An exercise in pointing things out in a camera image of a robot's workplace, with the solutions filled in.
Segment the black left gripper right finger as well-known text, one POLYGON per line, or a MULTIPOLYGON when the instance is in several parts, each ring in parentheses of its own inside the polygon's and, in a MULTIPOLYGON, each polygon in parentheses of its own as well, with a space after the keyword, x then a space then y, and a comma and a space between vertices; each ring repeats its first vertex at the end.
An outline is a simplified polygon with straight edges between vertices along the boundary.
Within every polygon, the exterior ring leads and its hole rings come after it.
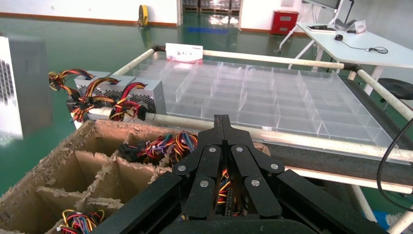
POLYGON ((223 133, 229 147, 227 168, 237 200, 246 205, 248 214, 279 218, 282 208, 270 187, 274 182, 267 180, 283 173, 284 165, 258 150, 248 131, 233 128, 229 115, 223 115, 223 133))

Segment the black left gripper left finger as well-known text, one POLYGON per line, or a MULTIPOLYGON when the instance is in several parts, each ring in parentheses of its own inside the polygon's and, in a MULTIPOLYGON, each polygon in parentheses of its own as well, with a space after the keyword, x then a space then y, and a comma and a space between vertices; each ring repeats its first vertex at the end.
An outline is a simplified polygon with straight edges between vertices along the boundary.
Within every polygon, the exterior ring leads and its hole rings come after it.
POLYGON ((183 208, 186 219, 209 219, 214 214, 222 175, 222 117, 215 115, 213 128, 198 133, 197 148, 173 166, 173 173, 183 178, 181 193, 188 196, 183 208))

